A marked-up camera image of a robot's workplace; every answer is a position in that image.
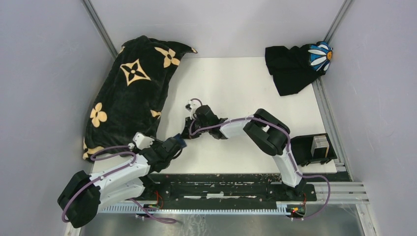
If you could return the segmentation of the black blanket with beige flowers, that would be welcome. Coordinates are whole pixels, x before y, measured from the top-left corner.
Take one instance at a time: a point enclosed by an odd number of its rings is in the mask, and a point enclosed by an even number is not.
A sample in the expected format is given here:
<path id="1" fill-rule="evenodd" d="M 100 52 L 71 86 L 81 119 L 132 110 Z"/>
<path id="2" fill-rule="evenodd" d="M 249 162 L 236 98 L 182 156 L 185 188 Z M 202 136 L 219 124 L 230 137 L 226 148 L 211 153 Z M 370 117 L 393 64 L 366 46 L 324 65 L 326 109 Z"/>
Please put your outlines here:
<path id="1" fill-rule="evenodd" d="M 176 41 L 145 35 L 124 42 L 93 105 L 83 137 L 83 159 L 115 147 L 123 151 L 137 132 L 155 136 L 169 83 L 187 53 L 197 51 Z"/>

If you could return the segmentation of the stack of credit cards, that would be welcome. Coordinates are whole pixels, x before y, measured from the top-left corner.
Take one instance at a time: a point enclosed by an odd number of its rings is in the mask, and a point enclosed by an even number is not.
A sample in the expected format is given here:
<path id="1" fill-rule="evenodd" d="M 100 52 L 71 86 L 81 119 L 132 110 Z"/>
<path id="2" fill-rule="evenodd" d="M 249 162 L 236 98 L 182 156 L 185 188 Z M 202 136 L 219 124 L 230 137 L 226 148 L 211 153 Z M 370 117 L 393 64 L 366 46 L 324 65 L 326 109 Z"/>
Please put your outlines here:
<path id="1" fill-rule="evenodd" d="M 311 154 L 314 159 L 327 158 L 329 142 L 326 135 L 314 136 L 311 146 Z"/>

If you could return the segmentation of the aluminium frame rails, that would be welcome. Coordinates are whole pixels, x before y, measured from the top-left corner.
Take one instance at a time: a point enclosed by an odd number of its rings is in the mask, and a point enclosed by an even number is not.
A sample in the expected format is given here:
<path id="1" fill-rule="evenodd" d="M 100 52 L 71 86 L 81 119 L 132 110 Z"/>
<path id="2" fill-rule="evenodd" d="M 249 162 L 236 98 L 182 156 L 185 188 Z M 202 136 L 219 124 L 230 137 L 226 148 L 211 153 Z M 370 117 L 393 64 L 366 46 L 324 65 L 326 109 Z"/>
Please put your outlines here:
<path id="1" fill-rule="evenodd" d="M 280 203 L 276 209 L 178 210 L 163 209 L 156 217 L 175 219 L 164 224 L 147 218 L 133 202 L 106 208 L 86 226 L 68 227 L 68 236 L 364 236 L 370 231 L 369 199 L 360 182 L 353 182 L 344 163 L 331 161 L 304 167 L 317 200 L 302 204 Z M 163 172 L 151 174 L 155 184 L 168 182 L 281 184 L 281 175 L 267 157 L 185 155 Z M 157 202 L 144 202 L 144 206 Z"/>

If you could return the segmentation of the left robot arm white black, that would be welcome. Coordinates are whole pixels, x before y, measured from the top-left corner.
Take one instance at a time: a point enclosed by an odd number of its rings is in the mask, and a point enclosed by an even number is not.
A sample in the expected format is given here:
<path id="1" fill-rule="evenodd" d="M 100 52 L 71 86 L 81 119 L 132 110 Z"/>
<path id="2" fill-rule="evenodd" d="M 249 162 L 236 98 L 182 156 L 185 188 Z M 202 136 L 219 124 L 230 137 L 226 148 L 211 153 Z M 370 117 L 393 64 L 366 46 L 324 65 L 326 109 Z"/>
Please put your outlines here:
<path id="1" fill-rule="evenodd" d="M 120 201 L 151 199 L 157 190 L 149 175 L 166 169 L 185 147 L 180 135 L 161 141 L 136 133 L 128 145 L 116 147 L 121 150 L 119 153 L 109 155 L 127 156 L 125 162 L 104 171 L 79 171 L 73 175 L 57 200 L 62 221 L 80 228 L 101 210 Z"/>

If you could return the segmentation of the blue leather card holder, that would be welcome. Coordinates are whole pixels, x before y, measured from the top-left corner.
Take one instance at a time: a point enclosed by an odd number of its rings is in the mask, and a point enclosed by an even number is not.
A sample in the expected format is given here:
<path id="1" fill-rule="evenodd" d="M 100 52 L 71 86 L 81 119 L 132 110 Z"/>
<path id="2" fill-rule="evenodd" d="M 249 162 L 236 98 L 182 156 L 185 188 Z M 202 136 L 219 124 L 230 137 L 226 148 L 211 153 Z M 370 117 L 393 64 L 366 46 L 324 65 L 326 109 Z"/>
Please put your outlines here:
<path id="1" fill-rule="evenodd" d="M 185 148 L 187 146 L 185 140 L 182 138 L 180 133 L 176 134 L 173 138 L 176 140 L 177 144 L 181 148 Z"/>

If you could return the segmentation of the black cloth with blue flower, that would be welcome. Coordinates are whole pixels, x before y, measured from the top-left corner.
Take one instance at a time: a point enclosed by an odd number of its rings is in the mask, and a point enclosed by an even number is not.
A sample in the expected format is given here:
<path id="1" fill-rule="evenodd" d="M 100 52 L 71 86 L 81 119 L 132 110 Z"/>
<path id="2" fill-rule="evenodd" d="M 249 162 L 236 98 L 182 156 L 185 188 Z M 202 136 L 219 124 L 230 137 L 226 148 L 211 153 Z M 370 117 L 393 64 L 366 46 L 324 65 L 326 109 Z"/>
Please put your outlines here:
<path id="1" fill-rule="evenodd" d="M 265 48 L 265 62 L 280 96 L 297 94 L 326 74 L 333 48 L 324 41 L 301 47 Z"/>

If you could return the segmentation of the black card tray stand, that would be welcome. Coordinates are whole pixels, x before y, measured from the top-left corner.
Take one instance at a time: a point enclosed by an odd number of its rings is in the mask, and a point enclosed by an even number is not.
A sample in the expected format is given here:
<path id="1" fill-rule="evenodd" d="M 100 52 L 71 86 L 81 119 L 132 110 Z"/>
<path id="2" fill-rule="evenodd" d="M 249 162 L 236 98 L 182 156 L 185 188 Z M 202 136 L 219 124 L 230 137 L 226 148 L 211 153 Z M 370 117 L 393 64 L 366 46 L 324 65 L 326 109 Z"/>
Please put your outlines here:
<path id="1" fill-rule="evenodd" d="M 329 142 L 329 151 L 327 158 L 314 159 L 311 154 L 312 140 L 314 136 L 326 135 Z M 327 164 L 331 160 L 337 159 L 337 154 L 333 148 L 329 135 L 327 133 L 312 134 L 312 135 L 303 135 L 296 136 L 291 138 L 291 150 L 293 157 L 297 163 L 302 167 L 309 164 Z"/>

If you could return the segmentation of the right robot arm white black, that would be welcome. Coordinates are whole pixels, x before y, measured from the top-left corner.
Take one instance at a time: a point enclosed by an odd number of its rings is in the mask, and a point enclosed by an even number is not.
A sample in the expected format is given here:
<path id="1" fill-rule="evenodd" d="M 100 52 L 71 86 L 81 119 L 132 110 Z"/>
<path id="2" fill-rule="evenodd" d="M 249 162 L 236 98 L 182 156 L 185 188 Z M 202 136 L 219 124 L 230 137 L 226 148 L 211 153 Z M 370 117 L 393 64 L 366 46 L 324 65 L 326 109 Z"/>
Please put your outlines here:
<path id="1" fill-rule="evenodd" d="M 247 117 L 219 118 L 208 105 L 195 100 L 190 100 L 185 108 L 190 116 L 185 119 L 181 134 L 184 139 L 195 139 L 205 132 L 217 140 L 246 135 L 273 158 L 281 174 L 285 197 L 296 201 L 304 194 L 306 181 L 292 154 L 290 130 L 272 114 L 259 108 Z"/>

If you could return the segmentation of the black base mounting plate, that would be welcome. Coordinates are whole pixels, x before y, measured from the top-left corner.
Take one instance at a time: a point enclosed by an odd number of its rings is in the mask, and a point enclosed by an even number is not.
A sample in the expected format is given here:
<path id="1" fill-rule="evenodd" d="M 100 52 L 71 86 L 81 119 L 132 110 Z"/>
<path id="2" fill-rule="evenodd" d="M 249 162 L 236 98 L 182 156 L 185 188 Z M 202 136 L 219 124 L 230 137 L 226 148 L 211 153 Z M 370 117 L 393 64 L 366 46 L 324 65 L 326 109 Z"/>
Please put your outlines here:
<path id="1" fill-rule="evenodd" d="M 282 184 L 267 182 L 168 182 L 146 189 L 136 200 L 157 202 L 163 209 L 244 210 L 276 209 L 280 203 L 315 202 L 317 196 L 312 184 L 300 195 L 291 197 Z"/>

